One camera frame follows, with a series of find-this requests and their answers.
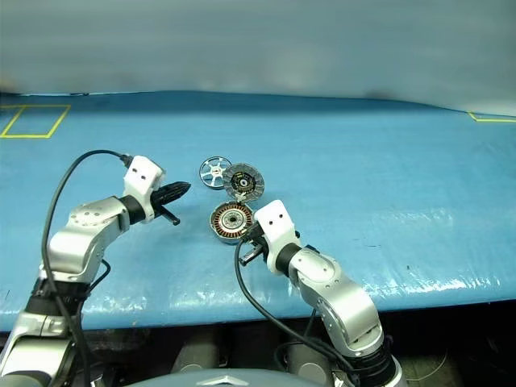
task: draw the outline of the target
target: black cable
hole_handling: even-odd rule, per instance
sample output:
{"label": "black cable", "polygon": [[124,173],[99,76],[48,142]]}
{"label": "black cable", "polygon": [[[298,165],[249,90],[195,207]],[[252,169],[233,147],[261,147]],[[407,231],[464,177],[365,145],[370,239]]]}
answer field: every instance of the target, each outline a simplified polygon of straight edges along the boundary
{"label": "black cable", "polygon": [[98,284],[100,284],[102,282],[102,280],[104,278],[107,277],[107,275],[110,273],[111,271],[111,265],[109,264],[109,262],[107,260],[101,260],[101,264],[103,264],[104,266],[106,266],[106,271],[104,273],[102,273],[102,275],[93,283],[91,284],[91,286],[89,287],[88,289],[88,293],[91,293],[94,291],[94,289],[97,287]]}
{"label": "black cable", "polygon": [[68,170],[64,173],[64,176],[61,178],[59,184],[57,185],[56,191],[54,192],[54,195],[52,197],[52,200],[50,201],[50,206],[48,207],[48,213],[47,218],[45,219],[45,224],[43,228],[43,237],[41,238],[41,258],[43,261],[43,268],[44,271],[47,274],[47,281],[48,285],[50,287],[50,290],[55,294],[56,304],[59,307],[59,311],[61,312],[64,320],[66,321],[66,324],[69,327],[69,330],[72,332],[73,341],[77,345],[77,350],[79,351],[79,354],[82,358],[83,363],[83,369],[84,371],[84,383],[85,387],[89,386],[89,358],[88,358],[88,344],[86,343],[86,340],[84,338],[84,333],[81,329],[80,323],[75,323],[72,319],[72,316],[70,316],[70,313],[66,309],[66,305],[63,302],[63,299],[61,295],[57,291],[56,282],[54,280],[54,277],[52,275],[52,269],[50,268],[50,260],[48,259],[48,236],[50,234],[50,227],[52,225],[52,219],[54,216],[54,212],[56,211],[56,204],[59,200],[59,196],[61,195],[61,192],[63,191],[63,188],[66,185],[66,182],[72,175],[75,168],[86,158],[92,156],[92,155],[99,155],[99,154],[108,154],[117,156],[120,160],[126,164],[129,161],[129,156],[122,155],[117,152],[108,151],[105,149],[98,149],[95,151],[86,152],[83,155],[79,156],[68,168]]}
{"label": "black cable", "polygon": [[315,321],[315,314],[317,313],[316,309],[312,310],[312,314],[310,315],[310,320],[308,320],[308,325],[306,325],[305,332],[303,333],[303,336],[307,337],[310,331],[312,330],[312,326],[314,325]]}
{"label": "black cable", "polygon": [[267,320],[269,320],[271,323],[273,323],[276,327],[280,328],[282,331],[284,331],[287,335],[293,336],[297,341],[300,343],[305,344],[307,347],[310,347],[314,349],[317,352],[320,352],[322,355],[327,357],[329,360],[336,361],[341,369],[344,372],[353,372],[354,369],[349,362],[344,359],[342,354],[338,353],[337,350],[334,348],[328,346],[323,346],[320,343],[316,343],[314,340],[303,337],[296,331],[292,330],[291,328],[287,327],[284,323],[279,321],[277,318],[275,318],[272,314],[270,314],[250,293],[248,288],[243,282],[242,273],[240,272],[240,262],[239,262],[239,255],[240,255],[240,249],[242,245],[244,244],[244,241],[241,239],[239,243],[236,245],[235,249],[235,274],[236,274],[236,280],[239,282],[240,289],[242,290],[243,295],[245,298],[260,312],[263,316],[266,317]]}
{"label": "black cable", "polygon": [[[315,315],[317,314],[317,310],[313,309],[312,314],[310,315],[310,319],[308,320],[308,324],[306,325],[305,332],[303,333],[304,337],[308,337],[310,334],[310,331],[312,330],[312,326],[314,325],[315,321]],[[281,355],[283,354],[283,350],[285,348],[290,347],[291,345],[297,345],[302,344],[300,341],[289,341],[287,343],[281,343],[276,347],[273,353],[274,362],[276,363],[276,366],[279,369],[282,369],[283,371],[286,371],[286,367],[283,365],[283,362],[281,361]]]}

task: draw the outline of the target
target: gray wall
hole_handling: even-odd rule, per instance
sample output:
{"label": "gray wall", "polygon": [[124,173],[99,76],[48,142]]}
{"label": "gray wall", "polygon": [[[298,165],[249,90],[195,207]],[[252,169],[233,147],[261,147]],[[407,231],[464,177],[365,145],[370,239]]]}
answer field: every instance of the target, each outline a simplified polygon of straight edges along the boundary
{"label": "gray wall", "polygon": [[0,86],[379,97],[516,115],[515,0],[2,0]]}

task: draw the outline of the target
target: cable connector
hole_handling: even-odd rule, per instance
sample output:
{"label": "cable connector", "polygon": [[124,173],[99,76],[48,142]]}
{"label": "cable connector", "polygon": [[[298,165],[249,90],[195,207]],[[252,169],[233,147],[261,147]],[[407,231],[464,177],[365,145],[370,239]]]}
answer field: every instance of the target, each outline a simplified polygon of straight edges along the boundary
{"label": "cable connector", "polygon": [[240,237],[240,239],[244,242],[249,242],[250,240],[260,238],[263,234],[264,230],[261,228],[261,225],[258,222],[255,222],[251,226],[249,226],[249,228]]}
{"label": "cable connector", "polygon": [[120,160],[123,162],[126,168],[129,168],[129,165],[132,163],[132,159],[134,159],[134,156],[131,155],[120,155]]}

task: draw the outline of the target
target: yellow tape line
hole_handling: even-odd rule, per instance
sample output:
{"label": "yellow tape line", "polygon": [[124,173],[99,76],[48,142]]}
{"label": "yellow tape line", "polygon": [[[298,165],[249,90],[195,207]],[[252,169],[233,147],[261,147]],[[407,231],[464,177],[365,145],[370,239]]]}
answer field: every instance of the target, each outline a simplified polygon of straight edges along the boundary
{"label": "yellow tape line", "polygon": [[[19,119],[19,116],[29,107],[64,107],[63,113],[60,114],[59,118],[54,122],[52,128],[48,133],[44,135],[9,135],[7,132],[11,129],[11,127],[15,124],[15,122]],[[16,109],[19,108],[18,112],[15,116],[10,119],[7,123],[6,127],[4,127],[2,133],[0,133],[0,138],[2,139],[49,139],[52,137],[54,132],[60,126],[63,119],[65,119],[66,115],[72,108],[72,105],[0,105],[0,109]]]}
{"label": "yellow tape line", "polygon": [[3,137],[4,135],[6,135],[6,133],[9,131],[10,127],[12,127],[14,125],[14,123],[16,122],[17,119],[19,119],[19,116],[22,115],[23,111],[26,109],[25,106],[22,106],[20,107],[20,109],[18,110],[18,112],[13,116],[12,119],[10,119],[10,121],[7,123],[6,127],[3,129],[3,132],[2,134],[0,134],[0,137]]}
{"label": "yellow tape line", "polygon": [[468,114],[477,123],[516,123],[516,118],[514,118],[514,119],[479,119],[471,111],[469,111]]}

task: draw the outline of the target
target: electric motor component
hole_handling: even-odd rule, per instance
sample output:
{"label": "electric motor component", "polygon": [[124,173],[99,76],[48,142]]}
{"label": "electric motor component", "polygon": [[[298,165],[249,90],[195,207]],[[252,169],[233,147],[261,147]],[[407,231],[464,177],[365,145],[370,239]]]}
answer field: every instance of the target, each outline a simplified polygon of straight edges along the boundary
{"label": "electric motor component", "polygon": [[252,224],[252,210],[243,203],[226,202],[210,216],[210,225],[220,240],[237,244],[240,236]]}
{"label": "electric motor component", "polygon": [[251,165],[233,164],[223,171],[224,188],[237,202],[250,202],[259,198],[265,189],[264,178]]}
{"label": "electric motor component", "polygon": [[199,168],[199,177],[204,185],[211,189],[224,188],[223,172],[231,166],[225,157],[213,156],[204,160]]}

